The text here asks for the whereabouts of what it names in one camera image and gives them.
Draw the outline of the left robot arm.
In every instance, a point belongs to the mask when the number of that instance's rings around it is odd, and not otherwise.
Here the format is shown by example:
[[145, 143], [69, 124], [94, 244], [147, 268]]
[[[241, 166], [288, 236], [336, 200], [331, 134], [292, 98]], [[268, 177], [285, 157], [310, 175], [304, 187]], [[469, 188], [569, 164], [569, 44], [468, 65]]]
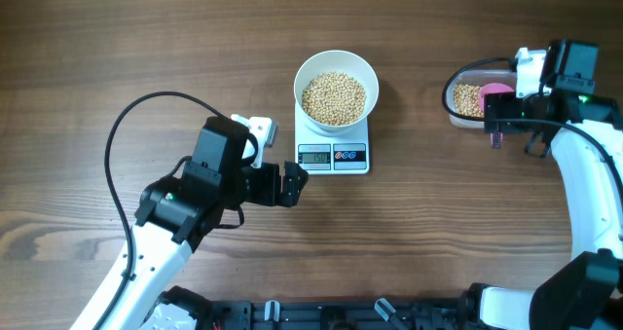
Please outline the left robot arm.
[[224, 228], [224, 211], [240, 211], [245, 202], [297, 204], [308, 173], [292, 162], [253, 167], [253, 158], [243, 152], [256, 142], [239, 122], [207, 118], [181, 176], [166, 175], [143, 191], [132, 243], [123, 247], [74, 328], [139, 328], [202, 239]]

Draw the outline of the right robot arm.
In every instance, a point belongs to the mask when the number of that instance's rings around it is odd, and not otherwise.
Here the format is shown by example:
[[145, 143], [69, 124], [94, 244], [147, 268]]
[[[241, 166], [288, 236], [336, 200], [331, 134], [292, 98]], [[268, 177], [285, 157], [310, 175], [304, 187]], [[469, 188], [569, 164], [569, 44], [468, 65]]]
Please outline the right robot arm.
[[569, 262], [533, 291], [474, 283], [458, 302], [459, 329], [619, 329], [622, 326], [622, 113], [595, 93], [599, 48], [554, 40], [521, 48], [505, 71], [489, 59], [450, 77], [442, 103], [457, 127], [480, 128], [498, 149], [527, 133], [531, 152], [561, 173], [569, 222]]

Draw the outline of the pink measuring scoop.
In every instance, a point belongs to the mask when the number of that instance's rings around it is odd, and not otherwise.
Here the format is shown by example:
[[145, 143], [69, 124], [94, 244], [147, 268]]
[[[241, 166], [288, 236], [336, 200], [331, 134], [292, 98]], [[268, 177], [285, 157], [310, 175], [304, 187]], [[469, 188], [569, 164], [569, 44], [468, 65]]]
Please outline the pink measuring scoop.
[[[504, 84], [501, 83], [489, 83], [482, 87], [478, 94], [478, 102], [482, 112], [485, 112], [485, 97], [491, 93], [505, 93], [505, 92], [514, 92], [514, 90]], [[501, 142], [503, 139], [502, 133], [491, 133], [490, 134], [491, 144], [494, 149], [501, 148]]]

